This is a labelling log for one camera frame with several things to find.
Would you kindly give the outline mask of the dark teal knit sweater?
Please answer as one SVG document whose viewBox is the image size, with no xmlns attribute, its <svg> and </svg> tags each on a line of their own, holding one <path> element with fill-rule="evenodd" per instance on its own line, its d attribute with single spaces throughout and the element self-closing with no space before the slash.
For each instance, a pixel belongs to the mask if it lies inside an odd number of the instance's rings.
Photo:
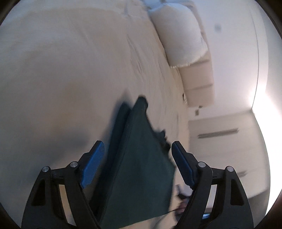
<svg viewBox="0 0 282 229">
<path fill-rule="evenodd" d="M 107 159 L 90 206 L 102 228 L 123 228 L 168 212 L 175 166 L 165 131 L 153 130 L 140 96 L 123 103 L 112 129 Z"/>
</svg>

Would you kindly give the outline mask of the white wardrobe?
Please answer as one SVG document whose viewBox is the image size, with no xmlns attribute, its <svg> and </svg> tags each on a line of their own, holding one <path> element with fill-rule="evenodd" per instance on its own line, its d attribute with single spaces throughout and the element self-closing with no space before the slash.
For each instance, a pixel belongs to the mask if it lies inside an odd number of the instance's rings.
<svg viewBox="0 0 282 229">
<path fill-rule="evenodd" d="M 254 210 L 266 211 L 270 166 L 265 142 L 252 112 L 189 122 L 189 151 L 213 168 L 232 166 Z"/>
</svg>

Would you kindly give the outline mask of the beige upholstered headboard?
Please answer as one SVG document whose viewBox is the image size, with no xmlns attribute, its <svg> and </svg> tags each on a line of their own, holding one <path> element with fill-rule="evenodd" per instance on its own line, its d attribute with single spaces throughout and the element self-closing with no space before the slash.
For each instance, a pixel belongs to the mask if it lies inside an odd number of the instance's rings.
<svg viewBox="0 0 282 229">
<path fill-rule="evenodd" d="M 195 5 L 191 1 L 181 2 L 179 4 L 187 6 L 194 13 L 199 23 L 201 34 L 208 46 L 206 33 Z M 214 103 L 214 78 L 209 47 L 207 53 L 196 63 L 178 69 L 182 77 L 183 88 L 189 106 L 205 107 L 212 105 Z"/>
</svg>

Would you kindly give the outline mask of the white bed sheet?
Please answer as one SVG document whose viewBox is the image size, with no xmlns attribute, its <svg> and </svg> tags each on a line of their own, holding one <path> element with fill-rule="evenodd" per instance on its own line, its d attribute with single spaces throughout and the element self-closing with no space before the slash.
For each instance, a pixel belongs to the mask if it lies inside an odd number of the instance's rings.
<svg viewBox="0 0 282 229">
<path fill-rule="evenodd" d="M 143 1 L 20 1 L 1 25 L 1 203 L 21 224 L 43 166 L 109 144 L 119 106 L 189 146 L 180 73 Z"/>
</svg>

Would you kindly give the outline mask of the white pillow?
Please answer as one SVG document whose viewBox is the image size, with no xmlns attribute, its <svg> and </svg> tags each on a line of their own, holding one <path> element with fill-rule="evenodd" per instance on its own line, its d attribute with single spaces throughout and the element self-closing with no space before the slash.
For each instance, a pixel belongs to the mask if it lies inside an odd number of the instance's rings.
<svg viewBox="0 0 282 229">
<path fill-rule="evenodd" d="M 172 68 L 190 66 L 208 51 L 194 13 L 179 3 L 163 3 L 149 10 L 149 16 Z"/>
</svg>

